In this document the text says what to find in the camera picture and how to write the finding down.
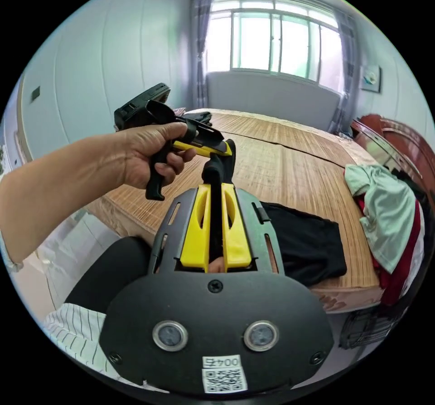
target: yellow plastic part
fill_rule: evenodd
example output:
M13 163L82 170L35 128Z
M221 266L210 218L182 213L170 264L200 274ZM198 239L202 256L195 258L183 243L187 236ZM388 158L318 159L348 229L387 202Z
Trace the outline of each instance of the yellow plastic part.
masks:
M222 184L222 235L225 272L229 268L246 268L251 264L251 252L237 203L234 185Z
M178 142L175 141L173 147L180 150L180 151L186 151L191 148L195 148L196 153L199 156L208 157L210 158L211 154L218 154L219 156L232 156L232 151L230 146L225 142L225 145L227 146L227 150L225 152L217 151L212 148L209 148L208 146L195 146L188 143Z
M186 268L203 268L208 272L210 244L210 185L201 184L190 215L180 262Z

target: light switch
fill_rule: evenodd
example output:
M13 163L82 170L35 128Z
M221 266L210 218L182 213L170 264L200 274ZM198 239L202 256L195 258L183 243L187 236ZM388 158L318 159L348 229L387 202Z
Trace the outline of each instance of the light switch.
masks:
M33 102L38 98L41 94L40 86L38 86L33 92L32 92L32 100L30 102Z

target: green cloth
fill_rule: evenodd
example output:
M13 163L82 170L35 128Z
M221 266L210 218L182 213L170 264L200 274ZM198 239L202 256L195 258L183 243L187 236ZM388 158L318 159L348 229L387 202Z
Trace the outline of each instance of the green cloth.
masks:
M393 273L414 223L414 192L381 165L346 165L344 179L352 196L365 194L359 221L374 258Z

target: striped shirt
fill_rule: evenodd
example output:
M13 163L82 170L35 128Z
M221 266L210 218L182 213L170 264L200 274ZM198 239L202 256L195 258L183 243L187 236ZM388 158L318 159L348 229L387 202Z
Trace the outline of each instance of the striped shirt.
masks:
M0 251L9 273L18 272L22 269L22 263L15 264L10 260L1 231ZM152 387L146 381L140 387L118 375L104 355L98 342L105 317L105 314L75 304L63 304L58 310L50 313L40 327L61 351L96 372L137 388L169 393Z

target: curtain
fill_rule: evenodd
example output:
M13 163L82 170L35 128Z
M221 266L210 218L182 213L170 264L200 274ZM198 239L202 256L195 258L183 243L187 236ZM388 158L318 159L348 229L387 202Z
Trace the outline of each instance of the curtain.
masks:
M343 51L343 75L344 75L344 94L340 98L334 117L329 126L329 133L339 133L346 128L349 121L349 101L352 96L352 89L357 77L356 67L356 26L352 17L339 10L334 11L335 19L338 23L338 31L341 38Z
M196 98L195 108L208 107L208 92L206 82L206 70L204 67L205 41L207 38L208 24L210 22L210 9L213 0L192 0L193 25L196 38Z

